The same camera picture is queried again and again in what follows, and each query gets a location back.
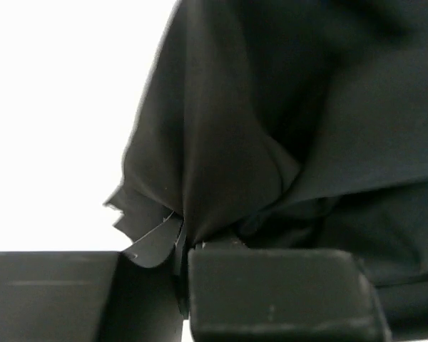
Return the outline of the black trousers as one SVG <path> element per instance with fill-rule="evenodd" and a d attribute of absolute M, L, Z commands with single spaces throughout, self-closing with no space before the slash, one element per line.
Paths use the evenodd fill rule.
<path fill-rule="evenodd" d="M 108 205 L 133 241 L 348 251 L 428 338 L 428 1 L 179 1 Z"/>

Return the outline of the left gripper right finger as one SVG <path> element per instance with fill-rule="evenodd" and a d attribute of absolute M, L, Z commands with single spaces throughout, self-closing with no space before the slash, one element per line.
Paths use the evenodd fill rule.
<path fill-rule="evenodd" d="M 336 249 L 193 249 L 188 302 L 196 341 L 392 338 L 359 261 Z"/>

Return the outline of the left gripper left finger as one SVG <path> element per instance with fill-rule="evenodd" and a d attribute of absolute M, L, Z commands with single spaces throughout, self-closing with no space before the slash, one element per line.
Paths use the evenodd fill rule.
<path fill-rule="evenodd" d="M 0 252 L 0 341 L 179 341 L 171 215 L 122 252 Z"/>

